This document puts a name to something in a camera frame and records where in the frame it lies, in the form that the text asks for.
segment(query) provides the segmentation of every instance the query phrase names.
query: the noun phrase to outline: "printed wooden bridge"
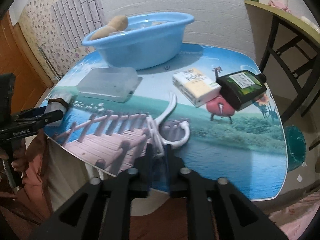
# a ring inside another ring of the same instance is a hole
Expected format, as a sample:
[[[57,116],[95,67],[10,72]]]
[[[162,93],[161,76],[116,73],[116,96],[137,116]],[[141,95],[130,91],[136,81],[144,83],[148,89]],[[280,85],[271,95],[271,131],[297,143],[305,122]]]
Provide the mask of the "printed wooden bridge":
[[[53,139],[64,138],[62,146],[79,159],[117,175],[132,167],[134,160],[144,154],[150,138],[149,130],[145,128],[148,113],[114,115],[113,111],[108,110],[105,115],[96,116],[97,114],[92,114],[88,121],[79,125],[73,122],[68,131],[54,135]],[[97,122],[99,125],[95,132],[87,134],[91,125]],[[79,138],[68,142],[71,134],[81,128],[83,130]]]

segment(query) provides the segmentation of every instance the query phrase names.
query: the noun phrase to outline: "floral wallpaper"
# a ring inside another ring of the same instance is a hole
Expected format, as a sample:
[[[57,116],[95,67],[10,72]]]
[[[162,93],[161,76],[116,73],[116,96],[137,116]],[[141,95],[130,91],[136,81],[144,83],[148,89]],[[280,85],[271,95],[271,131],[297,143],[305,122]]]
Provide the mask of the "floral wallpaper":
[[[69,50],[60,40],[50,11],[51,5],[57,1],[29,0],[18,21],[27,43],[51,79],[55,75],[40,54],[38,46],[42,47],[59,75],[65,75],[76,62],[94,51],[91,47]]]

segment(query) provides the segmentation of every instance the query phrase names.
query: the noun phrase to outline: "metal screw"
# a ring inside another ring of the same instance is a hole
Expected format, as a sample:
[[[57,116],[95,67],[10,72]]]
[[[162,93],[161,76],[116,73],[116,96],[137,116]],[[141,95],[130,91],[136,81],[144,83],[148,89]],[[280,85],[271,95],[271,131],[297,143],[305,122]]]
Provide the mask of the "metal screw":
[[[226,185],[229,182],[228,179],[224,177],[218,178],[217,181],[220,185]]]
[[[100,183],[100,179],[99,178],[97,178],[97,177],[94,177],[94,178],[92,178],[91,180],[90,180],[90,184],[92,184],[92,185],[98,185],[99,183]]]
[[[191,172],[191,170],[186,167],[180,169],[180,173],[182,173],[182,174],[189,174],[190,172]]]
[[[131,174],[131,175],[137,174],[138,173],[138,169],[130,168],[130,169],[128,169],[128,173]]]

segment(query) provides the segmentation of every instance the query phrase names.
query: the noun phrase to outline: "bottle cap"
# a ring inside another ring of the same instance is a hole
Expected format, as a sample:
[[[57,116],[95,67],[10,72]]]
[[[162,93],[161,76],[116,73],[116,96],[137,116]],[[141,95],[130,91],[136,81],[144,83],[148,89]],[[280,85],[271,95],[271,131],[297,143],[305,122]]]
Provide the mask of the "bottle cap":
[[[257,75],[257,78],[259,78],[262,83],[267,82],[267,77],[265,76],[265,74],[260,73]]]

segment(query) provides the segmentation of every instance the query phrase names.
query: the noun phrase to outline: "wooden door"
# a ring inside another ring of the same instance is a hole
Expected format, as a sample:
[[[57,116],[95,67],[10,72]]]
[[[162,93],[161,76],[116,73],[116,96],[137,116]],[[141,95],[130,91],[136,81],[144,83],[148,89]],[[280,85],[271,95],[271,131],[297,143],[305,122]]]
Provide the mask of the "wooden door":
[[[14,73],[12,113],[32,108],[47,89],[26,56],[19,50],[12,34],[9,13],[0,21],[0,74]]]

